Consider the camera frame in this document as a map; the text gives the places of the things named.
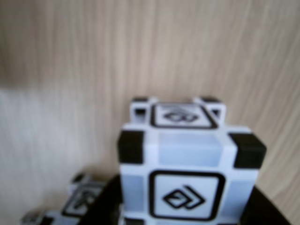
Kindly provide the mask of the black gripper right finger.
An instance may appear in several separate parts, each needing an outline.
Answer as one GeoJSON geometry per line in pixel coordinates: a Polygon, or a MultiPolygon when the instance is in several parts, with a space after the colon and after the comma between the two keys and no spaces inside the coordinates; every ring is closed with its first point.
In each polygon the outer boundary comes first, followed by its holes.
{"type": "Polygon", "coordinates": [[[291,225],[292,223],[254,186],[241,217],[242,225],[291,225]]]}

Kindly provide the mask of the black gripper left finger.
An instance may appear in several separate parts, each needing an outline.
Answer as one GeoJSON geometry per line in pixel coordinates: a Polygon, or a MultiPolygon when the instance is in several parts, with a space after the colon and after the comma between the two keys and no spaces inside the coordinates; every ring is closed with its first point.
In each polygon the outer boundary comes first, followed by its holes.
{"type": "Polygon", "coordinates": [[[119,206],[123,202],[120,175],[115,175],[104,186],[103,191],[84,216],[85,225],[117,225],[119,206]]]}

